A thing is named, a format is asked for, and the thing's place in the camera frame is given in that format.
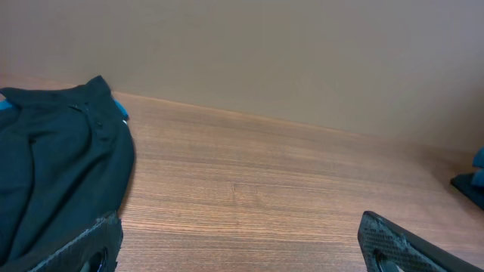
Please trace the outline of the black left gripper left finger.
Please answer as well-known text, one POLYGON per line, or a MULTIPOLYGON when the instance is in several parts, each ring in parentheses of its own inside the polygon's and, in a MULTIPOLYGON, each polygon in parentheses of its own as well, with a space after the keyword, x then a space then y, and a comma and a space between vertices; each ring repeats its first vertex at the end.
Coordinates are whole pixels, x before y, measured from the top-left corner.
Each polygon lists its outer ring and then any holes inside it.
POLYGON ((109 212, 50 246, 34 251, 27 269, 41 272, 114 272, 123 241, 122 222, 109 212))

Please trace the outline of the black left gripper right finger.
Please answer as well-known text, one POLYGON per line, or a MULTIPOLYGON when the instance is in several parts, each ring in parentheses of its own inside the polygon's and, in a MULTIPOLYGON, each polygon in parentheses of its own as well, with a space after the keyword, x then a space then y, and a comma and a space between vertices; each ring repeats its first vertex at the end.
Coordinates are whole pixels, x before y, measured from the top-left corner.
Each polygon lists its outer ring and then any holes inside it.
POLYGON ((372 211, 362 214, 358 243, 368 272, 483 272, 372 211))

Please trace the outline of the black polo shirt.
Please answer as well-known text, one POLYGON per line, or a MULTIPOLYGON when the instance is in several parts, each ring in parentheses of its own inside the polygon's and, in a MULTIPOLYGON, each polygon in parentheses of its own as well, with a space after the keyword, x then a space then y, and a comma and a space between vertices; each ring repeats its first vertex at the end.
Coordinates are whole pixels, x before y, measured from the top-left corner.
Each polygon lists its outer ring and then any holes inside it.
POLYGON ((3 88, 1 263, 79 230, 122 204, 135 162, 105 80, 44 91, 3 88))

